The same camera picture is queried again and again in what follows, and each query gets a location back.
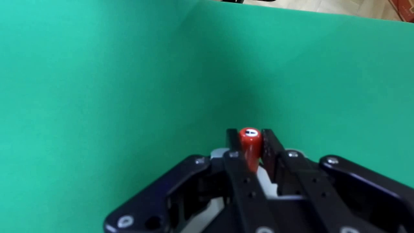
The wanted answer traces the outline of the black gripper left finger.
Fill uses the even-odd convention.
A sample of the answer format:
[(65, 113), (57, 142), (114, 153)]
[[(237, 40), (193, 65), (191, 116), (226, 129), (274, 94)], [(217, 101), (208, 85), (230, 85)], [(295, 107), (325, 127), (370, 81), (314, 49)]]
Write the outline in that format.
[(234, 171), (246, 171), (246, 160), (242, 154), (242, 145), (239, 140), (238, 131), (235, 128), (229, 128), (226, 131), (226, 145), (229, 150), (225, 153), (225, 163)]

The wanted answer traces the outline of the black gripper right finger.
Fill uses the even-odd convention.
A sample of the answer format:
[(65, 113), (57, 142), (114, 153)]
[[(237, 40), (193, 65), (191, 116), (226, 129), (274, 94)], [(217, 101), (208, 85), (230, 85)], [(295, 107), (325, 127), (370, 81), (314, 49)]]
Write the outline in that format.
[(275, 133), (265, 128), (262, 133), (262, 154), (261, 162), (268, 173), (273, 173), (277, 167), (278, 157), (284, 151), (284, 146)]

